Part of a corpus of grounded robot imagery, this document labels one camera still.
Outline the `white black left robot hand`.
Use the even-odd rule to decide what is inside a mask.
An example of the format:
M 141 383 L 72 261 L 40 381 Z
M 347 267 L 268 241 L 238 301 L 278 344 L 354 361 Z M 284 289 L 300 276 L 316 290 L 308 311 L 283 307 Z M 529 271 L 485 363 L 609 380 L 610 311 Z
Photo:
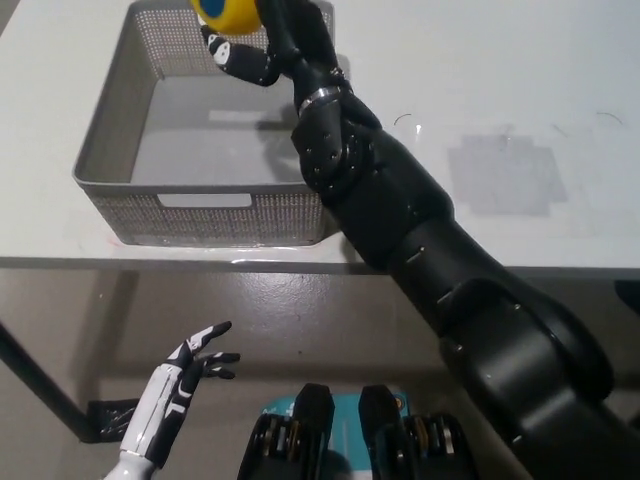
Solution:
M 119 460 L 107 475 L 109 479 L 151 479 L 165 466 L 200 381 L 235 377 L 226 366 L 237 363 L 240 354 L 200 354 L 231 327 L 226 321 L 191 335 L 155 368 L 121 441 Z

